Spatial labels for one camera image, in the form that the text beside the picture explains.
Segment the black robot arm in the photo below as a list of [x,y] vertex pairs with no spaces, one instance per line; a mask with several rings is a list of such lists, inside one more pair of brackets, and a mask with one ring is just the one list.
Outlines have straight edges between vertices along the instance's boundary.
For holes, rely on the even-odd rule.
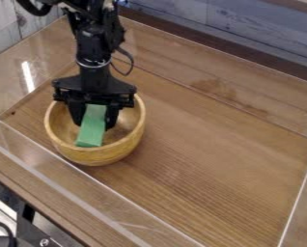
[[124,75],[135,67],[132,55],[120,47],[126,41],[126,29],[119,18],[119,0],[38,0],[42,8],[31,0],[16,1],[36,16],[47,15],[54,6],[62,5],[76,40],[75,62],[80,73],[54,80],[54,99],[64,102],[78,125],[84,120],[87,105],[103,105],[106,128],[112,128],[119,112],[135,107],[136,94],[136,87],[118,79],[110,70],[115,67],[115,51],[131,60]]

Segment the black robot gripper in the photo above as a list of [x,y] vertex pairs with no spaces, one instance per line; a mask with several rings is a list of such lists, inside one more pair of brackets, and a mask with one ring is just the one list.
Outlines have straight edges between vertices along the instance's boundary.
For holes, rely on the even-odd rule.
[[120,107],[135,106],[135,85],[118,79],[110,71],[110,65],[84,67],[79,65],[76,75],[59,78],[54,81],[54,99],[67,102],[72,122],[82,125],[87,105],[108,105],[106,109],[106,129],[111,129],[119,118]]

